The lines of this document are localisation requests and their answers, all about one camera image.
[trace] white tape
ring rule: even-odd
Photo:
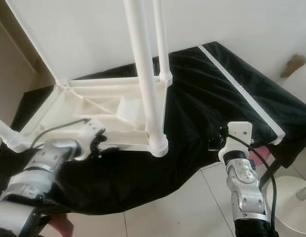
[[[279,144],[285,137],[286,133],[282,128],[266,113],[265,110],[252,98],[252,96],[235,80],[235,78],[207,51],[202,45],[199,49],[210,59],[210,61],[222,72],[229,82],[241,93],[244,99],[252,106],[252,108],[261,116],[261,118],[276,133],[277,138],[272,142],[274,145]]]

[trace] pink object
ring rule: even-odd
[[[270,151],[266,146],[255,148],[255,150],[264,158],[264,160],[268,159],[270,155]],[[262,161],[252,151],[250,151],[250,159],[252,159],[255,162],[256,166],[259,166],[262,164]]]
[[[73,236],[74,225],[68,220],[67,214],[52,216],[49,225],[57,230],[63,237]]]

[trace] tiled floor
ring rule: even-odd
[[[306,149],[292,166],[276,173],[276,177],[284,175],[306,178]],[[74,237],[233,237],[230,191],[225,181],[225,166],[215,163],[199,170],[173,194],[125,213],[70,214]],[[59,236],[50,227],[42,235]]]

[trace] white pipe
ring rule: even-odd
[[[0,120],[0,138],[6,145],[15,152],[21,152],[25,150],[19,150],[16,146],[25,141],[25,138],[19,133],[12,130],[8,125]]]
[[[157,107],[152,54],[142,0],[124,0],[127,22],[136,63],[139,86],[144,106],[149,145],[152,154],[161,157],[168,151],[168,141],[162,128],[162,118]]]
[[[155,27],[156,27],[159,67],[160,67],[159,76],[161,80],[169,80],[173,78],[173,75],[169,68],[169,56],[167,48],[167,36],[166,36],[163,0],[153,0],[153,2],[154,2]]]

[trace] black cloth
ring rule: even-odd
[[[283,142],[268,145],[288,167],[306,146],[306,105],[253,69],[217,42],[205,48],[244,86],[286,132]],[[155,73],[158,59],[154,58]],[[229,121],[253,124],[254,146],[267,145],[275,133],[197,47],[170,54],[173,84],[168,89],[165,134],[169,152],[156,158],[147,152],[118,151],[100,159],[66,163],[49,197],[73,212],[108,214],[128,210],[177,190],[200,167],[218,161],[208,139]],[[136,76],[134,65],[84,79]],[[12,128],[20,130],[52,88],[24,95]],[[20,172],[29,152],[0,148],[0,192]]]

